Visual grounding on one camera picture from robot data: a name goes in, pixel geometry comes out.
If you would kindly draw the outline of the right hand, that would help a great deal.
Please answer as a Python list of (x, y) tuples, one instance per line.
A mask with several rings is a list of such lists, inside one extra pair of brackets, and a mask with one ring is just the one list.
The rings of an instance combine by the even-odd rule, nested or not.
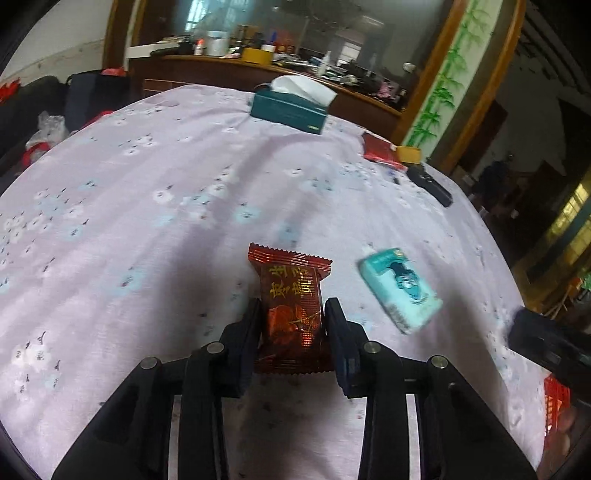
[(537, 477), (540, 480), (549, 479), (565, 463), (571, 448), (571, 430), (578, 413), (576, 406), (570, 406), (559, 414), (556, 428), (548, 437), (548, 449), (544, 451), (537, 468)]

